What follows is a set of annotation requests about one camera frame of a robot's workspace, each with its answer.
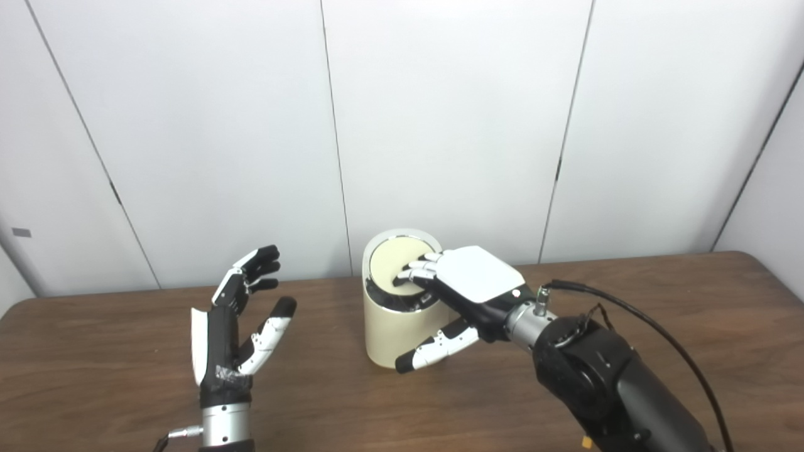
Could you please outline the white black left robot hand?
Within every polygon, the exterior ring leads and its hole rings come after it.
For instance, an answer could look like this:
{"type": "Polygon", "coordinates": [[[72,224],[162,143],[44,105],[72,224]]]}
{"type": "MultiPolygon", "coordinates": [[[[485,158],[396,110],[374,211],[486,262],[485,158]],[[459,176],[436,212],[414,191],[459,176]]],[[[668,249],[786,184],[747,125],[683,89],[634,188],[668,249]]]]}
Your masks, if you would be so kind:
{"type": "Polygon", "coordinates": [[[279,285],[273,277],[281,267],[279,258],[274,244],[253,250],[227,270],[207,311],[190,311],[190,351],[201,409],[251,402],[253,377],[275,351],[298,308],[294,298],[280,298],[258,329],[239,343],[239,317],[250,297],[279,285]]]}

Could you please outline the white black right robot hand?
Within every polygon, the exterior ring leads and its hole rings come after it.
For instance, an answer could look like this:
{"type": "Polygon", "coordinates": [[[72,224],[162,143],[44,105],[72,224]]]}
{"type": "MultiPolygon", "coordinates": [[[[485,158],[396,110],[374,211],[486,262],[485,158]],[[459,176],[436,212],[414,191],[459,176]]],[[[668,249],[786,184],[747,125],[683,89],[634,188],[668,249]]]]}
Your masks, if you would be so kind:
{"type": "Polygon", "coordinates": [[[518,270],[477,245],[424,254],[405,264],[392,283],[413,283],[459,315],[400,355],[394,363],[399,374],[431,366],[477,340],[508,342],[509,316],[519,305],[535,300],[518,270]]]}

